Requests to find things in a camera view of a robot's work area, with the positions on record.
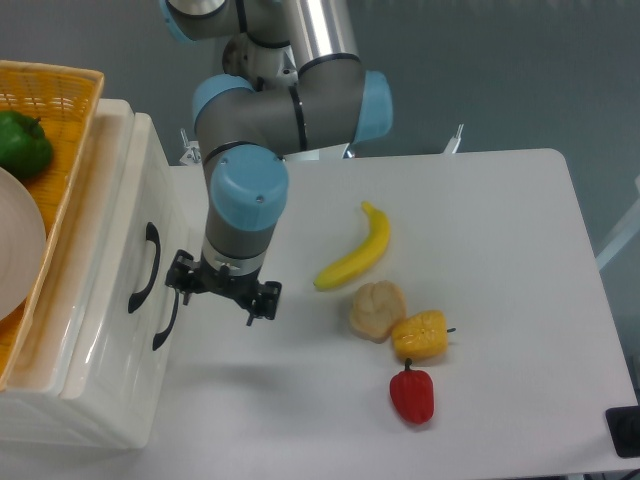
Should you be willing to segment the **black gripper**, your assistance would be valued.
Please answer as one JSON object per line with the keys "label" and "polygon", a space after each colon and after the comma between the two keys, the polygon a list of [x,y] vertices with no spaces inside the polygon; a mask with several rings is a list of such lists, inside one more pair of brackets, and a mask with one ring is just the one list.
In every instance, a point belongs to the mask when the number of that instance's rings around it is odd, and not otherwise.
{"label": "black gripper", "polygon": [[272,321],[276,318],[282,284],[277,281],[258,281],[260,270],[246,275],[232,275],[227,267],[214,269],[206,261],[197,261],[193,255],[178,249],[171,261],[165,285],[176,290],[182,304],[188,305],[194,294],[213,293],[248,308],[246,325],[256,319]]}

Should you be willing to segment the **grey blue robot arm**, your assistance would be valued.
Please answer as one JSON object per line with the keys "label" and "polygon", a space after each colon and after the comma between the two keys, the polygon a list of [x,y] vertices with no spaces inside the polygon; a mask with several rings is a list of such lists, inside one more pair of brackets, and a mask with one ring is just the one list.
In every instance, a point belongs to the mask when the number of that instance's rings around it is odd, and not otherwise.
{"label": "grey blue robot arm", "polygon": [[261,282],[259,273],[286,205],[284,157],[386,135],[388,82],[363,67],[343,1],[164,1],[160,8],[183,41],[245,36],[292,54],[292,77],[223,73],[196,88],[207,223],[200,257],[177,252],[166,277],[176,305],[212,293],[250,319],[273,319],[281,286]]}

